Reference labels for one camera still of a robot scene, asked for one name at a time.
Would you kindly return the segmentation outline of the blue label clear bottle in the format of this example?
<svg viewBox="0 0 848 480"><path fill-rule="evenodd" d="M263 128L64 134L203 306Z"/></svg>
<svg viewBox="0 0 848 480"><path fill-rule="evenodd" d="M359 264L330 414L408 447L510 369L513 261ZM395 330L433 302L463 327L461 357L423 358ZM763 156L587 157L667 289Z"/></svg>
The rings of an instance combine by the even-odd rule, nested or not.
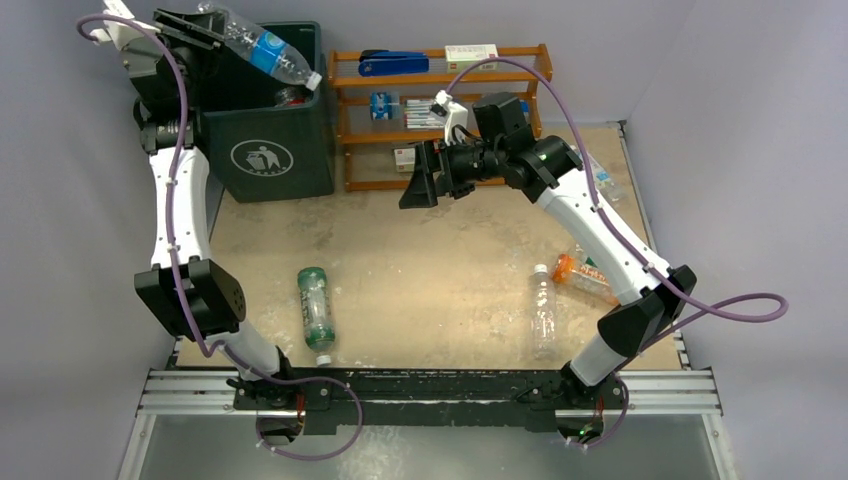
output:
<svg viewBox="0 0 848 480"><path fill-rule="evenodd" d="M322 75L311 68L299 50L270 30L216 2L200 2L198 12L220 18L224 44L257 70L279 82L300 85L310 91L320 86Z"/></svg>

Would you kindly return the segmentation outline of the green tinted bottle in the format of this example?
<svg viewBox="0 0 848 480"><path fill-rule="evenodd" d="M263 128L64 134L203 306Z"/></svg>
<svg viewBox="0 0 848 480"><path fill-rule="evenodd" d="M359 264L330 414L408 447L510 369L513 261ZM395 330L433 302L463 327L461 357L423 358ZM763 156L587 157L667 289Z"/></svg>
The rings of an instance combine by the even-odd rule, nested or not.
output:
<svg viewBox="0 0 848 480"><path fill-rule="evenodd" d="M305 344L315 354L318 367L330 366L336 331L326 272L320 267L304 268L297 274L297 286Z"/></svg>

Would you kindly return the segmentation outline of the red label bottle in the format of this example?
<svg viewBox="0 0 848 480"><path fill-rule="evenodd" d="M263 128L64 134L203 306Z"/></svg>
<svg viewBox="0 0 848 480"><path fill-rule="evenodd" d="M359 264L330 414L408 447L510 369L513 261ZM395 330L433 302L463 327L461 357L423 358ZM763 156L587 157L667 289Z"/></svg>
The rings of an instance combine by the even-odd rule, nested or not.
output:
<svg viewBox="0 0 848 480"><path fill-rule="evenodd" d="M302 105L311 99L312 92L302 86L286 86L273 95L275 107Z"/></svg>

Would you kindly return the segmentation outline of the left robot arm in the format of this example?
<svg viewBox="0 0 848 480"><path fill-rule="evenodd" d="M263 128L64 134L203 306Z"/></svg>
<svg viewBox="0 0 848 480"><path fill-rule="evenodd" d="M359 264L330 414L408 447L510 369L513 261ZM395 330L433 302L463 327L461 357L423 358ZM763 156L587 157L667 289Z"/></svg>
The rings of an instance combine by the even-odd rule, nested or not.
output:
<svg viewBox="0 0 848 480"><path fill-rule="evenodd" d="M194 138L191 85L217 41L192 17L173 20L153 26L123 10L104 23L139 94L133 115L155 181L156 240L134 288L170 335L194 342L205 357L221 353L239 372L237 387L259 385L264 401L284 409L298 395L290 363L247 321L243 289L210 250L210 165Z"/></svg>

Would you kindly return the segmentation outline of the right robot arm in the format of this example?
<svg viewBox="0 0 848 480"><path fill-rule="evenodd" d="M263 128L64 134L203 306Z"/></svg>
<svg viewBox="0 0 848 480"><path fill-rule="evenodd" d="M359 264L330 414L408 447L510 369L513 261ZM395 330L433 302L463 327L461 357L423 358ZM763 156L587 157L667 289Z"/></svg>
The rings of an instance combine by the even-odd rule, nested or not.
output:
<svg viewBox="0 0 848 480"><path fill-rule="evenodd" d="M606 277L619 304L562 369L564 399L588 405L603 380L679 317L694 272L671 266L629 228L595 191L586 155L558 136L536 138L516 95L489 94L466 109L440 91L430 110L443 122L444 137L416 146L400 208L432 208L441 196L458 200L476 183L501 178L562 225Z"/></svg>

